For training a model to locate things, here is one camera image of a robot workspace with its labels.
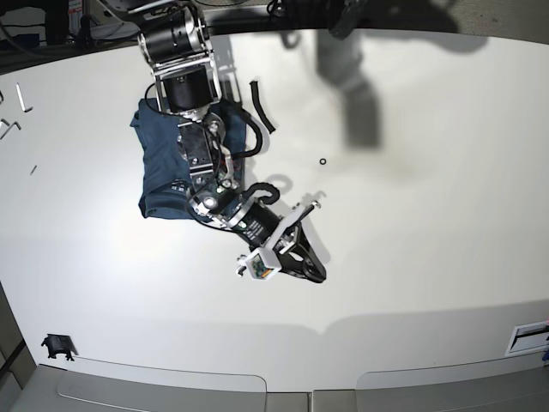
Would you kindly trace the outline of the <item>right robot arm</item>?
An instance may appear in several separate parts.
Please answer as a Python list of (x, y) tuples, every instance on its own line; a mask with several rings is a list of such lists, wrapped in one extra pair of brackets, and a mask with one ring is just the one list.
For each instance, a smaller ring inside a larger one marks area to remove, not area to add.
[[(287, 216), (270, 205), (280, 198), (273, 185), (260, 182), (245, 189), (234, 164), (257, 155), (263, 144), (258, 122), (234, 102), (223, 98), (214, 48), (203, 13), (191, 1), (104, 1), (120, 21), (138, 28), (137, 43), (154, 78), (157, 105), (153, 112), (178, 121), (178, 151), (190, 168), (185, 208), (204, 227), (232, 233), (250, 248), (238, 258), (238, 275), (250, 273), (267, 281), (283, 273), (320, 284), (326, 269), (303, 229), (303, 219), (318, 204), (297, 204)], [(251, 150), (231, 151), (226, 126), (212, 110), (233, 109), (254, 131)]]

